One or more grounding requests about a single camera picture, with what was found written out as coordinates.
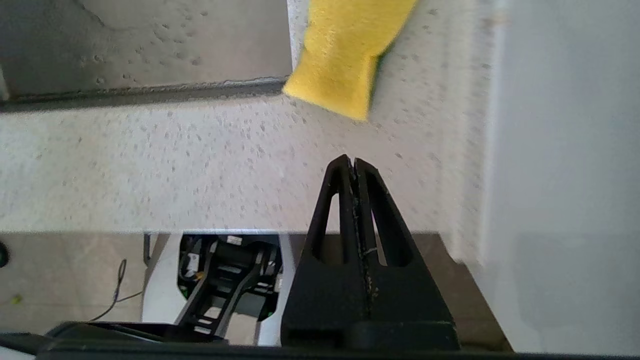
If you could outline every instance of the white speckled countertop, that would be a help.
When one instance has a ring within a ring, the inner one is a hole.
[[[419,1],[366,124],[285,95],[0,114],[0,229],[306,231],[324,166],[346,153],[379,168],[411,230],[451,230],[488,4]],[[294,63],[306,13],[289,1]]]

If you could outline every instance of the floor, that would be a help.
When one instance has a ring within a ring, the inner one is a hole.
[[[4,234],[10,262],[0,268],[0,328],[43,334],[67,320],[87,321],[113,299],[142,290],[142,234]],[[101,320],[139,321],[141,297],[117,304]]]

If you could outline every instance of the gray stone surface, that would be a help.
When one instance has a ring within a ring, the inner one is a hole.
[[[291,73],[286,0],[5,0],[0,33],[12,95]]]
[[[0,271],[3,329],[44,334],[62,322],[98,316],[113,301],[123,258],[120,298],[143,289],[142,234],[3,234],[0,241],[12,257]],[[119,302],[101,320],[137,322],[141,313],[138,296]]]

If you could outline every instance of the yellow sponge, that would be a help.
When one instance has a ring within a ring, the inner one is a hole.
[[[416,0],[311,0],[304,49],[285,94],[366,120],[378,58]]]

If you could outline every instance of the cable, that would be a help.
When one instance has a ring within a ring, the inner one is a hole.
[[[123,301],[129,300],[129,299],[132,299],[132,298],[134,298],[134,297],[136,297],[138,295],[142,295],[142,291],[138,291],[137,293],[135,293],[133,295],[129,295],[128,297],[123,297],[122,299],[118,299],[118,301],[116,301],[116,302],[123,302]]]
[[[122,285],[122,281],[124,280],[124,274],[127,271],[127,259],[122,259],[122,261],[120,262],[120,266],[118,267],[118,279],[116,282],[116,288],[115,290],[113,290],[113,301],[111,302],[111,305],[109,305],[109,307],[100,315],[96,316],[95,318],[92,318],[91,320],[89,320],[90,322],[94,322],[99,320],[100,318],[102,318],[104,315],[107,315],[114,306],[116,306],[116,303],[118,302],[123,302],[125,300],[129,300],[133,297],[136,297],[140,294],[142,294],[142,291],[137,292],[133,295],[129,295],[128,297],[124,297],[122,299],[118,299],[118,297],[120,296],[120,286]]]

